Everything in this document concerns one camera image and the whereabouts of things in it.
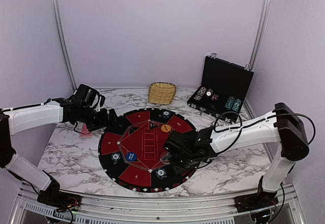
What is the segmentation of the clear round dealer button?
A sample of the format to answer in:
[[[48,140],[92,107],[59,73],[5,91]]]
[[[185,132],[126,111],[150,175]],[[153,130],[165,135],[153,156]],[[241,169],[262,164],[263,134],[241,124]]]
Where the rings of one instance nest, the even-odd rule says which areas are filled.
[[[169,164],[170,163],[170,158],[172,157],[172,155],[169,152],[163,152],[160,155],[160,161],[164,164]]]

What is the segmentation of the green blue chip stack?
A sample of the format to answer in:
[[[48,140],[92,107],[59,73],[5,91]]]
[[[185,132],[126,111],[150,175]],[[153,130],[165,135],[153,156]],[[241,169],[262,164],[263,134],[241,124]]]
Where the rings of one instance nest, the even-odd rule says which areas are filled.
[[[167,177],[167,171],[163,168],[157,169],[155,174],[158,179],[165,179]]]
[[[120,153],[113,153],[111,155],[111,160],[112,160],[113,164],[118,163],[120,161],[120,159],[121,159]]]
[[[163,111],[162,112],[162,117],[163,118],[169,118],[170,117],[170,112],[169,111]]]

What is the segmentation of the orange big blind button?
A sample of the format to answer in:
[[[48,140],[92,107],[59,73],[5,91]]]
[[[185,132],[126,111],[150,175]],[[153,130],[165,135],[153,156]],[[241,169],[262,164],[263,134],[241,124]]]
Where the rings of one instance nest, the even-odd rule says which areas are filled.
[[[172,129],[171,126],[168,125],[168,124],[164,124],[164,125],[161,126],[161,130],[162,130],[163,132],[165,132],[165,133],[170,132],[171,129]]]

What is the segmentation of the blue small blind button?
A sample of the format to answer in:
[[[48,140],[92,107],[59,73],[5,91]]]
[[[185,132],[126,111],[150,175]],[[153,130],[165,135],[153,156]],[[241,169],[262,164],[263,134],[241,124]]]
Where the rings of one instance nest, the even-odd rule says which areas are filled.
[[[135,152],[128,152],[125,158],[128,162],[135,162],[137,160],[137,154]]]

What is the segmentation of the black triangular all-in marker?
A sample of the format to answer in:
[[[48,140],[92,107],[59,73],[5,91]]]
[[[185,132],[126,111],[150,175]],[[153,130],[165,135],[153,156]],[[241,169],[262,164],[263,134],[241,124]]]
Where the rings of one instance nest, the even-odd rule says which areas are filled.
[[[156,123],[153,123],[151,121],[148,122],[148,130],[152,130],[155,127],[159,127],[159,125],[157,125]]]

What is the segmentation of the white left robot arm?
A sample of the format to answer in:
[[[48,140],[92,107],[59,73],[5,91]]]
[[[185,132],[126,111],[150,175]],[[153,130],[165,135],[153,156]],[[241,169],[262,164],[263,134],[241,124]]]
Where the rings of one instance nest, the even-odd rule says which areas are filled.
[[[19,155],[12,146],[12,136],[48,124],[83,123],[89,132],[112,125],[117,120],[113,109],[105,109],[105,96],[81,84],[67,99],[55,98],[39,104],[1,110],[1,168],[44,191],[53,206],[64,202],[59,183],[46,172]]]

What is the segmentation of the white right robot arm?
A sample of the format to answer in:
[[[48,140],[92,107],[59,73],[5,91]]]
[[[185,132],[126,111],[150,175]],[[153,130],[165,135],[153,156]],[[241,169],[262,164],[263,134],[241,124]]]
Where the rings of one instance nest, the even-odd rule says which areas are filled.
[[[172,155],[172,166],[183,171],[231,149],[262,143],[277,144],[277,153],[262,177],[261,189],[252,195],[252,204],[262,208],[271,200],[271,193],[277,191],[294,164],[309,154],[312,140],[307,139],[303,117],[285,103],[277,103],[273,111],[237,124],[214,125],[199,132],[173,131],[164,148]]]

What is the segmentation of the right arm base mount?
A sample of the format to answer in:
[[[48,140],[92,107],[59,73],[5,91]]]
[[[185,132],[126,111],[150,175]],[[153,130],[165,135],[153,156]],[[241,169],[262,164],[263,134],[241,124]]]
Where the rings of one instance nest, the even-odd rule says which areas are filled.
[[[249,211],[254,223],[268,223],[279,203],[277,197],[260,199],[257,194],[237,196],[234,201],[238,213]]]

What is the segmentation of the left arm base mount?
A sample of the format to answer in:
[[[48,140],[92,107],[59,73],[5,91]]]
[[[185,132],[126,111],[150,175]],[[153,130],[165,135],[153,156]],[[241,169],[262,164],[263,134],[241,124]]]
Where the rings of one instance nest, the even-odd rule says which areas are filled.
[[[37,201],[42,204],[56,207],[56,212],[66,211],[70,214],[70,222],[74,221],[73,211],[79,209],[81,196],[64,192],[46,193],[41,191]]]

